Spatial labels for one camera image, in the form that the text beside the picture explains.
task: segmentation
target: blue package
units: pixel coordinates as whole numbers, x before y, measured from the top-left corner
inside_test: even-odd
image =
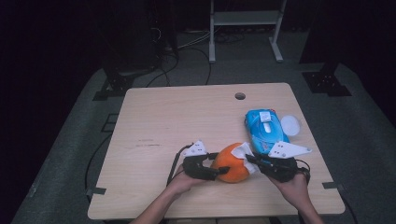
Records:
[[[245,125],[256,152],[268,154],[277,141],[289,142],[273,109],[249,110]]]

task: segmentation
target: gray carpet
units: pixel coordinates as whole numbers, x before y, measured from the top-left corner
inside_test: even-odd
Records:
[[[334,181],[345,189],[341,194],[360,224],[393,223],[396,220],[396,131],[356,74],[340,65],[335,75],[352,96],[329,97],[312,93],[302,72],[318,71],[322,64],[298,64],[307,33],[284,33],[278,45],[285,61],[277,63],[268,43],[268,33],[245,35],[230,45],[217,45],[217,61],[211,65],[209,85],[287,82],[304,112],[307,123]],[[179,35],[179,44],[197,36]],[[207,54],[207,42],[194,45]],[[205,85],[209,64],[196,49],[180,52],[177,67],[168,73],[171,86]],[[163,69],[175,64],[165,57]],[[133,88],[143,88],[162,71],[138,77]],[[102,132],[107,116],[119,113],[122,97],[93,101],[106,80],[103,70],[92,75],[56,139],[31,191],[13,223],[101,223],[89,220],[84,176],[95,150],[109,133]],[[150,87],[166,86],[165,77]],[[94,187],[103,163],[108,140],[99,147],[88,172]],[[353,223],[351,212],[324,216],[326,223]],[[299,223],[281,217],[282,223]]]

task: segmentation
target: wooden table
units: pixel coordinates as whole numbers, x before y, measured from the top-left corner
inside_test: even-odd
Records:
[[[237,100],[242,92],[246,99]],[[92,219],[137,217],[164,189],[176,153],[201,139],[208,152],[248,142],[244,125],[250,109],[273,108],[279,118],[293,115],[301,131],[293,144],[313,152],[298,157],[311,166],[309,194],[320,214],[345,210],[290,86],[286,83],[131,89],[126,93],[88,216]],[[297,211],[260,172],[238,184],[210,181],[175,201],[167,218],[266,217]]]

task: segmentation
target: white lid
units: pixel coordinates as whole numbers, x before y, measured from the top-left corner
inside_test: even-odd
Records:
[[[287,136],[294,136],[300,132],[300,123],[296,117],[287,115],[280,121],[283,133]]]

